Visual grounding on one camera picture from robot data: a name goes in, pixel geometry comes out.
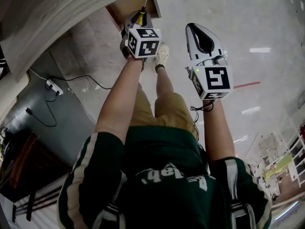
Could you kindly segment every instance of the tiled floor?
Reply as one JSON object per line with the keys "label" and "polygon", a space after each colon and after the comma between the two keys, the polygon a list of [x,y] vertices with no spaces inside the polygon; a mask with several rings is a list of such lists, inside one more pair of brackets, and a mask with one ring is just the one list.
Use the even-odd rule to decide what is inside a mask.
{"label": "tiled floor", "polygon": [[[283,109],[289,115],[296,113],[297,98],[305,89],[305,50],[301,47],[305,14],[301,0],[158,0],[158,3],[162,19],[154,19],[153,24],[162,30],[163,39],[170,46],[167,72],[188,106],[201,105],[184,69],[189,61],[185,39],[189,22],[207,27],[221,39],[228,64],[234,70],[235,85],[261,82],[236,89],[223,100],[239,157],[250,163],[257,161],[262,155],[259,137],[270,135],[278,127]],[[83,72],[106,87],[112,86],[125,59],[119,50],[120,33],[105,16],[105,10],[90,15],[72,29],[72,34],[85,61]],[[64,75],[68,78],[75,73]],[[109,91],[92,82],[83,87],[82,81],[87,80],[70,84],[71,89],[97,120]],[[140,82],[153,107],[156,74],[149,63]],[[203,143],[202,115],[198,126]]]}

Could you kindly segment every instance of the person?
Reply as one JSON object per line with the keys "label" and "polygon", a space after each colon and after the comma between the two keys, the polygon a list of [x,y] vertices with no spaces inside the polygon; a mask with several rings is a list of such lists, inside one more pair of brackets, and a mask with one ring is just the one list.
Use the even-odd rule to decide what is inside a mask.
{"label": "person", "polygon": [[142,61],[128,59],[62,186],[60,228],[269,227],[271,203],[250,167],[234,157],[221,101],[203,113],[205,152],[166,73],[168,56],[162,44],[154,116],[139,85]]}

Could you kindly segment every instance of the khaki shorts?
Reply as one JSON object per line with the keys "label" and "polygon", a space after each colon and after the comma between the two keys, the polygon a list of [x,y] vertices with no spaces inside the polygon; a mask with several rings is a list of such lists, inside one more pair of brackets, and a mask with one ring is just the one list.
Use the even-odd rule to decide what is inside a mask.
{"label": "khaki shorts", "polygon": [[184,99],[176,93],[164,94],[154,104],[154,115],[144,91],[139,87],[130,126],[168,126],[184,129],[197,139],[193,119]]}

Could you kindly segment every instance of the white sneaker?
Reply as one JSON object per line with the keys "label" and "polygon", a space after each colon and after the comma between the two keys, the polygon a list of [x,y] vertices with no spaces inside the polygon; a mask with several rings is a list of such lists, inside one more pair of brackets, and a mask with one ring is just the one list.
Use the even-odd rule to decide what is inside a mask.
{"label": "white sneaker", "polygon": [[170,48],[165,43],[160,45],[159,51],[157,56],[155,57],[153,64],[152,64],[152,71],[156,72],[156,66],[162,64],[166,68],[166,61],[170,54]]}

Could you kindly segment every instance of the wall outlet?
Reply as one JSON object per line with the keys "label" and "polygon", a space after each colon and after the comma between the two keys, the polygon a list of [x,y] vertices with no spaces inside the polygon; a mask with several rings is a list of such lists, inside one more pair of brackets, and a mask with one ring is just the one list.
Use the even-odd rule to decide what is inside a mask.
{"label": "wall outlet", "polygon": [[49,86],[51,86],[52,85],[52,90],[54,90],[55,92],[59,92],[59,95],[62,95],[63,94],[63,90],[58,86],[58,85],[56,85],[55,83],[54,83],[54,81],[52,81],[52,80],[47,80],[47,84],[49,85]]}

